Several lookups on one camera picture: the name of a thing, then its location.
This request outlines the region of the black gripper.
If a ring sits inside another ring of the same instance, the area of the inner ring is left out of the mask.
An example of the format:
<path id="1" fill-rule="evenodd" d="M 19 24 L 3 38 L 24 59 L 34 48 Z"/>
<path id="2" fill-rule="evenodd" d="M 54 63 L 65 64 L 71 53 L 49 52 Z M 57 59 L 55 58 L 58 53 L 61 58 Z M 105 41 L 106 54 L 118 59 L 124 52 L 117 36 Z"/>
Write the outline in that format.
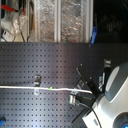
<path id="1" fill-rule="evenodd" d="M 82 78 L 83 82 L 87 84 L 88 76 L 86 71 L 82 67 L 77 68 L 77 73 Z M 89 79 L 88 86 L 90 90 L 74 90 L 70 93 L 69 103 L 72 105 L 83 104 L 87 107 L 91 107 L 96 99 L 100 96 L 100 92 L 96 83 Z"/>

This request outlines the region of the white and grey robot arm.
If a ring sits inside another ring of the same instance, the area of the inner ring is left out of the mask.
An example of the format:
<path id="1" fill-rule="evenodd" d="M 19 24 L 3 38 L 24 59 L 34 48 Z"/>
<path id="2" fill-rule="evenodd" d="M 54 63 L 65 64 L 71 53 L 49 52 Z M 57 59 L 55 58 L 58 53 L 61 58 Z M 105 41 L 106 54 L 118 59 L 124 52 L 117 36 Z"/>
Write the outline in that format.
<path id="1" fill-rule="evenodd" d="M 111 62 L 105 61 L 100 86 L 83 66 L 77 72 L 81 79 L 70 94 L 70 103 L 84 111 L 73 124 L 82 119 L 87 128 L 128 128 L 128 62 L 111 69 Z"/>

